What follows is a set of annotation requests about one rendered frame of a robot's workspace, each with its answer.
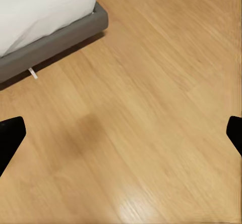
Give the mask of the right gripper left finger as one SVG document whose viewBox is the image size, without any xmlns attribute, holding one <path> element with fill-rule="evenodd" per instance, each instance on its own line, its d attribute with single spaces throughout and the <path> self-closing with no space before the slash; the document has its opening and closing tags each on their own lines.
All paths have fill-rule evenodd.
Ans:
<svg viewBox="0 0 242 224">
<path fill-rule="evenodd" d="M 0 122 L 0 177 L 26 136 L 23 117 Z"/>
</svg>

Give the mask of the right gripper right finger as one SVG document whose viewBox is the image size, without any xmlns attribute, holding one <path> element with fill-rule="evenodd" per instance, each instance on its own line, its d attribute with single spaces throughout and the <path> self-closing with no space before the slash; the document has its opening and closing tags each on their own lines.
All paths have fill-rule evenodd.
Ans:
<svg viewBox="0 0 242 224">
<path fill-rule="evenodd" d="M 226 134 L 242 156 L 242 118 L 231 116 Z"/>
</svg>

